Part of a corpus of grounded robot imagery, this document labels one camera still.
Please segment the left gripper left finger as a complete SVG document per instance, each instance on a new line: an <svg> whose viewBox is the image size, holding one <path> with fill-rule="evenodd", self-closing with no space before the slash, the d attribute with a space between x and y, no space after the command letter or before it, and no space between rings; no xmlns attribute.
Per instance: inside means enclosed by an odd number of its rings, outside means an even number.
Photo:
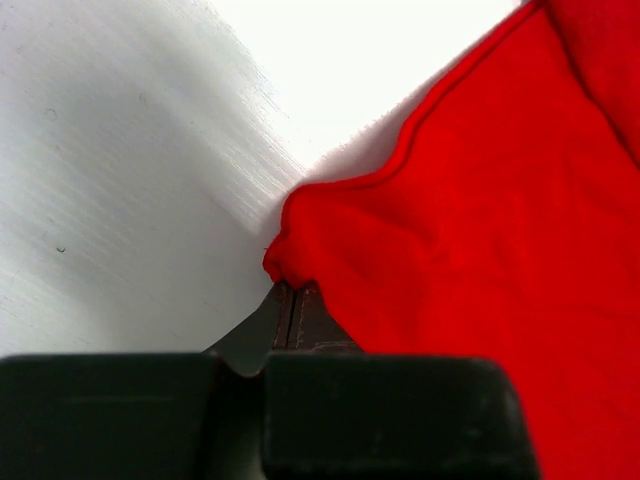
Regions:
<svg viewBox="0 0 640 480"><path fill-rule="evenodd" d="M291 303L291 289L274 285L201 353L2 359L2 478L197 478L217 401L262 370Z"/></svg>

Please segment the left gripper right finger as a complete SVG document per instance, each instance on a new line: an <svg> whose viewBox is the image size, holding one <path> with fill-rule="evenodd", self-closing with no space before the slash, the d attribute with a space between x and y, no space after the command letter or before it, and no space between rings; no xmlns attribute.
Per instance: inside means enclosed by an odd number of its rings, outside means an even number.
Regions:
<svg viewBox="0 0 640 480"><path fill-rule="evenodd" d="M537 479L506 373L481 358L373 355L318 291L278 284L262 373L269 479Z"/></svg>

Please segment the red t shirt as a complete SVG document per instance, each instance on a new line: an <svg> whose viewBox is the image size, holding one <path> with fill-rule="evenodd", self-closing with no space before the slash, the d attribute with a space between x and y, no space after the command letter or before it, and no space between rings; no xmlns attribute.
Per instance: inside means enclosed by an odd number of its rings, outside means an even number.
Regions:
<svg viewBox="0 0 640 480"><path fill-rule="evenodd" d="M492 359L547 479L639 475L639 5L530 1L263 265L365 350Z"/></svg>

